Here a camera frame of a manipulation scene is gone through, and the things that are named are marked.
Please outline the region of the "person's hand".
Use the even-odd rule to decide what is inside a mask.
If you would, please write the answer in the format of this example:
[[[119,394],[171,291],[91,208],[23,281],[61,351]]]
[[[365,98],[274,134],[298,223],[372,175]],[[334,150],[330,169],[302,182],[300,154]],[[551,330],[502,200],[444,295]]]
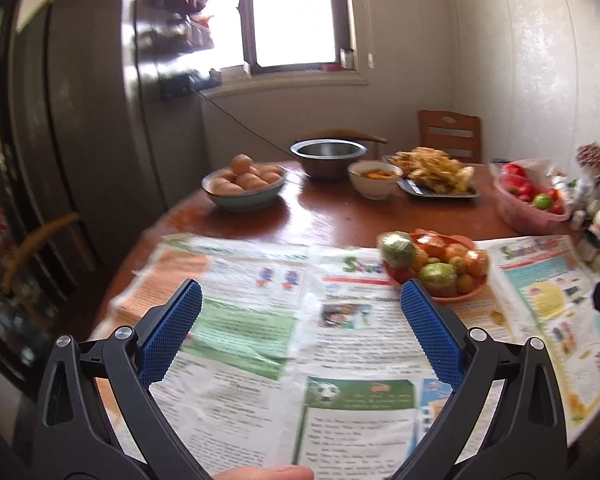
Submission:
[[[287,465],[279,467],[240,467],[223,471],[213,477],[214,480],[313,480],[314,472],[310,468]]]

